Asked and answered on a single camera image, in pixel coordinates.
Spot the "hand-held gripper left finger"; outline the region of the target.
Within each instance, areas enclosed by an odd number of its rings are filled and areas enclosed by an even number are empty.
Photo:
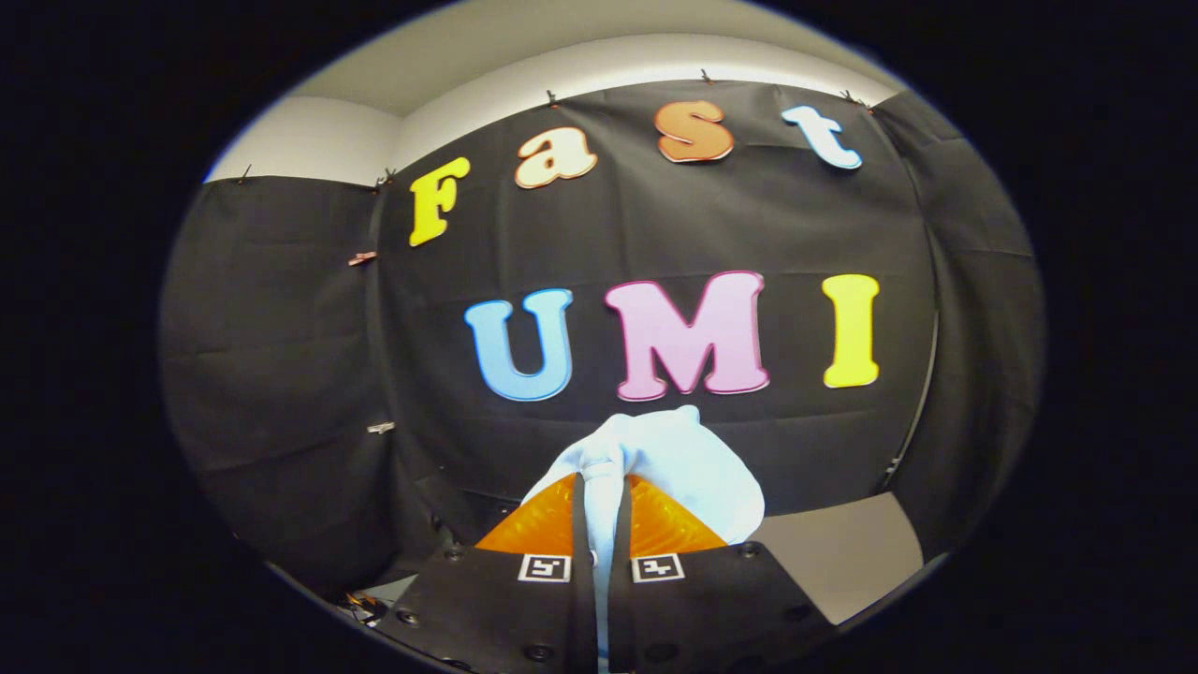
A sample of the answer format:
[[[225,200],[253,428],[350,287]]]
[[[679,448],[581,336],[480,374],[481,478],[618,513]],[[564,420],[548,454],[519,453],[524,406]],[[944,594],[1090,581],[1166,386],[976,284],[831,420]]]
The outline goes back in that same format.
[[[377,631],[470,673],[594,673],[585,479],[569,474],[471,547],[431,555]]]

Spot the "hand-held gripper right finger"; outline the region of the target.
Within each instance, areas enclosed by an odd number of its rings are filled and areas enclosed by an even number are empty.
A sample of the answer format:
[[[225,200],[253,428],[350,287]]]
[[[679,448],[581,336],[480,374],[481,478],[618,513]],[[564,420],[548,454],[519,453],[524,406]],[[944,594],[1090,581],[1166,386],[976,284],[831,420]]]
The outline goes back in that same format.
[[[612,673],[767,673],[818,649],[834,623],[766,545],[645,551],[646,526],[683,515],[680,504],[628,476],[609,579]]]

